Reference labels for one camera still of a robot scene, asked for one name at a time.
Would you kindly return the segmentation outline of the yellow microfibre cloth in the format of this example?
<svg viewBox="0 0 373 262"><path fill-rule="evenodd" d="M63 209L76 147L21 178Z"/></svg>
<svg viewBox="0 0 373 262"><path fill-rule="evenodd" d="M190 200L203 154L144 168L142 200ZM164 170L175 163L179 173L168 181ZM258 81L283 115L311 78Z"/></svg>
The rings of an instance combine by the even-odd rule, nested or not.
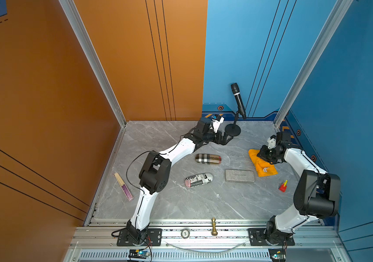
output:
<svg viewBox="0 0 373 262"><path fill-rule="evenodd" d="M248 151L249 157L255 166L255 170L257 172L258 177L263 178L277 175L278 171L276 170L274 165L269 164L269 162L266 162L257 156L259 152L259 150L254 149Z"/></svg>

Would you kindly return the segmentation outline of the plaid eyeglass pouch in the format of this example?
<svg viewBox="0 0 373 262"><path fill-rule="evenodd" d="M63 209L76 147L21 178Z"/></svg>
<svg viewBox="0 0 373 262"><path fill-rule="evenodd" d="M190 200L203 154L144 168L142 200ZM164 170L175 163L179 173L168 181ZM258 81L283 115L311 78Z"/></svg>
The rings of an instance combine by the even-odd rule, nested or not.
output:
<svg viewBox="0 0 373 262"><path fill-rule="evenodd" d="M199 153L195 156L195 161L202 164L220 164L221 157L214 154Z"/></svg>

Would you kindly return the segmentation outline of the grey eyeglass case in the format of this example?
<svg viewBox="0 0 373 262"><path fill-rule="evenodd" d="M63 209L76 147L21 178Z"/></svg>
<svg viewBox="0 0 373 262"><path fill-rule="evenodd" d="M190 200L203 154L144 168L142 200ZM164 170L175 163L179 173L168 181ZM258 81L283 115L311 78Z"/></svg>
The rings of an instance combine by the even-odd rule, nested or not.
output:
<svg viewBox="0 0 373 262"><path fill-rule="evenodd" d="M227 169L225 179L227 182L253 183L255 175L251 170Z"/></svg>

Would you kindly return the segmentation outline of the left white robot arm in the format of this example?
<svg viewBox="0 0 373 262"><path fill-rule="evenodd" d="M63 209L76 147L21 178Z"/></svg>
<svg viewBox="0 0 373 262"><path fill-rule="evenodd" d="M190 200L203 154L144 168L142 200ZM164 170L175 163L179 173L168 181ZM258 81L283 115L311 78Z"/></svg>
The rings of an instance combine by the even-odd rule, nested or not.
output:
<svg viewBox="0 0 373 262"><path fill-rule="evenodd" d="M231 139L219 130L224 122L221 115L202 117L195 127L180 136L178 143L166 150L147 151L147 157L138 175L140 195L136 209L126 224L126 231L134 244L147 239L150 214L158 194L166 187L171 167L183 157L208 143L226 145Z"/></svg>

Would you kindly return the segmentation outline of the black microphone stand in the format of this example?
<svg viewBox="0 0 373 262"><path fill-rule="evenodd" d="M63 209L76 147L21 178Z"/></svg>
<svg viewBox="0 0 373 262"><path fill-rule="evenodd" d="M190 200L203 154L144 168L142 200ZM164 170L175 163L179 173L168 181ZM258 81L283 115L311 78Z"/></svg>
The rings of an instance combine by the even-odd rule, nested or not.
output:
<svg viewBox="0 0 373 262"><path fill-rule="evenodd" d="M225 127L225 133L228 135L228 136L232 136L232 137L235 137L235 136L239 136L241 134L241 128L237 125L237 120L239 118L239 111L237 111L235 113L235 119L234 119L234 122L233 123L230 123L228 124L226 127Z"/></svg>

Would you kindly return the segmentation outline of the red small toy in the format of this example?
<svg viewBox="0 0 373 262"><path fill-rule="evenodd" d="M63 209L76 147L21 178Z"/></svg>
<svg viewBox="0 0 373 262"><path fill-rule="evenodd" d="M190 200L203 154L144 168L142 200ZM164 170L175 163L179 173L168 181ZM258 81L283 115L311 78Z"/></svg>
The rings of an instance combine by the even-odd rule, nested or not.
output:
<svg viewBox="0 0 373 262"><path fill-rule="evenodd" d="M279 190L280 190L281 192L286 192L286 190L287 190L287 184L288 184L288 180L286 180L284 183L282 183L282 184L280 185Z"/></svg>

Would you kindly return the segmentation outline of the black microphone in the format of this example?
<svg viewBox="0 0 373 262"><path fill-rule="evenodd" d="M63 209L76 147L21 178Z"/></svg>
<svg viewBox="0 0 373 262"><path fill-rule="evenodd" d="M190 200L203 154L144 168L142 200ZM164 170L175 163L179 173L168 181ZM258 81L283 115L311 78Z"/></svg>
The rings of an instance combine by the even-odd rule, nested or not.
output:
<svg viewBox="0 0 373 262"><path fill-rule="evenodd" d="M243 104L243 100L242 100L242 97L241 97L240 88L239 88L238 84L237 83L231 84L231 90L232 90L232 93L233 93L233 95L235 97L235 100L236 100L236 103L237 103L238 112L242 116L242 118L244 120L246 120L247 116L246 116L246 112L245 112L245 106Z"/></svg>

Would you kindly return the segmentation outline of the wooden folding fan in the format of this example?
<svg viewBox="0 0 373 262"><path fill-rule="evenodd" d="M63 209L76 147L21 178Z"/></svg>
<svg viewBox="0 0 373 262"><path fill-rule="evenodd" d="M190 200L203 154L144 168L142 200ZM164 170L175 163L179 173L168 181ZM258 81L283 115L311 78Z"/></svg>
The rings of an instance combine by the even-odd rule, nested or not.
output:
<svg viewBox="0 0 373 262"><path fill-rule="evenodd" d="M121 178L119 173L114 173L114 177L116 178L120 188L122 189L124 195L126 196L127 200L130 202L134 199L133 195L129 191L127 185L125 184L124 180Z"/></svg>

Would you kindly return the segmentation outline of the brass chess piece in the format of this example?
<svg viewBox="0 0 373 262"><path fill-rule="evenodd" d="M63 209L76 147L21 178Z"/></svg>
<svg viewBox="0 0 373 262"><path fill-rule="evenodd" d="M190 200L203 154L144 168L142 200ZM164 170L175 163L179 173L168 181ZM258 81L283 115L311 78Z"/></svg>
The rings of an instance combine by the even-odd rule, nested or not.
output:
<svg viewBox="0 0 373 262"><path fill-rule="evenodd" d="M211 235L212 236L217 236L218 232L217 232L217 228L216 228L216 218L215 217L212 217L212 219L211 219L211 225L212 225Z"/></svg>

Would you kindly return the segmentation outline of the right green circuit board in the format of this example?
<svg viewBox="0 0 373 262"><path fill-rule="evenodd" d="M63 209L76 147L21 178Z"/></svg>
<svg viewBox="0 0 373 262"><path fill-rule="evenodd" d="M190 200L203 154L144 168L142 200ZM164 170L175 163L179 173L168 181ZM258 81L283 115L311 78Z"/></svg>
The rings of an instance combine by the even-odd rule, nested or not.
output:
<svg viewBox="0 0 373 262"><path fill-rule="evenodd" d="M284 250L268 249L269 257L273 262L286 262L287 254Z"/></svg>

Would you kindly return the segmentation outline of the green circuit board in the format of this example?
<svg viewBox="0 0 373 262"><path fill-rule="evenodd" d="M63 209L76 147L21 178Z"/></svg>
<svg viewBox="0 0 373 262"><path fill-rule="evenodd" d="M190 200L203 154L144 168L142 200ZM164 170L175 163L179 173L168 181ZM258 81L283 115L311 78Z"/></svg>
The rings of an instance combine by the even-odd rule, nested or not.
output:
<svg viewBox="0 0 373 262"><path fill-rule="evenodd" d="M142 261L151 258L150 251L146 250L129 250L128 260L129 261Z"/></svg>
<svg viewBox="0 0 373 262"><path fill-rule="evenodd" d="M273 262L286 262L287 254L284 250L268 249L269 257Z"/></svg>

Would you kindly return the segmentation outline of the left green circuit board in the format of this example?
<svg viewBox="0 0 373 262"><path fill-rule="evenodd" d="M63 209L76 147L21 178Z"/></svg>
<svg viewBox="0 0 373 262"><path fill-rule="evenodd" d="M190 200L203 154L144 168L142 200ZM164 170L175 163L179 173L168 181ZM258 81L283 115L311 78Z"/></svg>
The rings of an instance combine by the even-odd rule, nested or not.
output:
<svg viewBox="0 0 373 262"><path fill-rule="evenodd" d="M151 258L150 251L146 250L129 250L128 260L129 261L142 261Z"/></svg>

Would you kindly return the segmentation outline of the aluminium corner post right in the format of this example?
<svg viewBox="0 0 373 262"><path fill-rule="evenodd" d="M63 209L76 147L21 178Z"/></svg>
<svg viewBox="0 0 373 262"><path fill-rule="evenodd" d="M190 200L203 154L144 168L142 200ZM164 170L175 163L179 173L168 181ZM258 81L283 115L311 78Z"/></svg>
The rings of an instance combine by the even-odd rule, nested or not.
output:
<svg viewBox="0 0 373 262"><path fill-rule="evenodd" d="M281 123L291 109L352 3L353 0L336 1L273 121L276 129L280 128Z"/></svg>

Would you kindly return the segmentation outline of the aluminium corner post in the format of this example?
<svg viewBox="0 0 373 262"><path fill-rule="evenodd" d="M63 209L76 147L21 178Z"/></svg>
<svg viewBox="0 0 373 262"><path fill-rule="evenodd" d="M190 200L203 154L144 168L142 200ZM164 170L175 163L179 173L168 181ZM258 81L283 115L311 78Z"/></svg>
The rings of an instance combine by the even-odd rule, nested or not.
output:
<svg viewBox="0 0 373 262"><path fill-rule="evenodd" d="M281 123L291 109L352 3L353 0L336 1L273 121L276 129L280 128Z"/></svg>
<svg viewBox="0 0 373 262"><path fill-rule="evenodd" d="M101 64L95 47L90 39L85 24L78 12L77 6L71 0L59 0L59 3L64 11L70 26L87 58L89 65L95 74L98 83L119 123L122 128L126 127L126 119L116 98L114 90L109 82L106 72Z"/></svg>

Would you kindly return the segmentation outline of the aluminium corner post left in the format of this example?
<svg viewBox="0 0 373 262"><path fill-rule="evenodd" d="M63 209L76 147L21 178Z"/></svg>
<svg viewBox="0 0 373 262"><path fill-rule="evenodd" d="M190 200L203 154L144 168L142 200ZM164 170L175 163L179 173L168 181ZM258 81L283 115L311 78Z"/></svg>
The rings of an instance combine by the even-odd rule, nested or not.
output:
<svg viewBox="0 0 373 262"><path fill-rule="evenodd" d="M116 98L114 90L109 82L106 72L101 64L95 47L90 39L85 24L78 12L77 6L71 0L59 0L59 3L64 11L70 26L87 58L89 65L95 74L98 83L119 123L122 128L126 127L126 119Z"/></svg>

